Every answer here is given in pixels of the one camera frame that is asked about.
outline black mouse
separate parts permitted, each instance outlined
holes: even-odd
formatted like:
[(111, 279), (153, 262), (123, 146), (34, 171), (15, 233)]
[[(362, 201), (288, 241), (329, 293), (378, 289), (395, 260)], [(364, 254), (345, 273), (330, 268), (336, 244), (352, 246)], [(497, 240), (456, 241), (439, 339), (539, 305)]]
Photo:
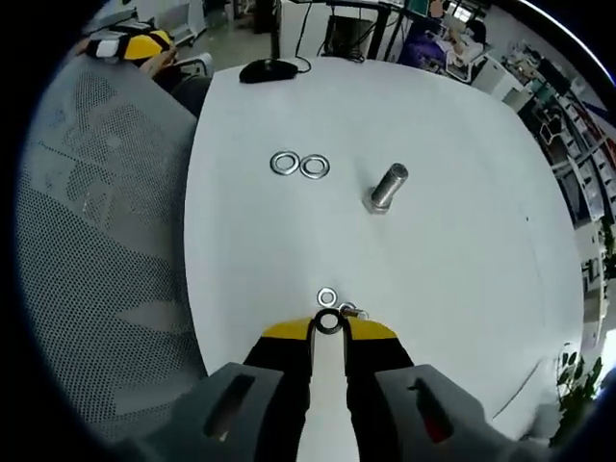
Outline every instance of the black mouse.
[(289, 80), (297, 75), (297, 66), (279, 60), (258, 60), (247, 64), (240, 72), (240, 82), (258, 84), (274, 80)]

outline gray mesh chair back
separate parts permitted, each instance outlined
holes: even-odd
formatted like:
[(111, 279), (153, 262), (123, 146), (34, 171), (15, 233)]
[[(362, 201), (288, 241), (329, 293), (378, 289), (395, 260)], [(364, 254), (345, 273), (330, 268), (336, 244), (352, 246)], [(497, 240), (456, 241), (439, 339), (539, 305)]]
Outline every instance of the gray mesh chair back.
[(205, 375), (182, 248), (196, 119), (131, 64), (71, 60), (42, 97), (16, 203), (25, 309), (50, 370), (113, 442)]

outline floor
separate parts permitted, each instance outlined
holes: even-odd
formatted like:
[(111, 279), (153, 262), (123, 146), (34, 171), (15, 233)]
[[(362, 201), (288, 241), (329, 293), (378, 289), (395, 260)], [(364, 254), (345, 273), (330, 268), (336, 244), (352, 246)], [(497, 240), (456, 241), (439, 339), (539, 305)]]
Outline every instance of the floor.
[(182, 47), (179, 55), (186, 59), (205, 52), (212, 55), (216, 71), (244, 65), (270, 56), (270, 35), (256, 35), (237, 23), (222, 20), (205, 31), (192, 47)]

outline computer mouse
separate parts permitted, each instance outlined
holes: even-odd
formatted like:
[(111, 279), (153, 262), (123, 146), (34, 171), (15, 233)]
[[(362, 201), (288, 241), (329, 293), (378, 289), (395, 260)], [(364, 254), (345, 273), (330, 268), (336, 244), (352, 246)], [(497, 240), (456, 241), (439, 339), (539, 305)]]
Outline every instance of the computer mouse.
[(279, 60), (258, 60), (247, 64), (240, 72), (240, 82), (259, 84), (274, 80), (289, 80), (297, 75), (297, 66)]

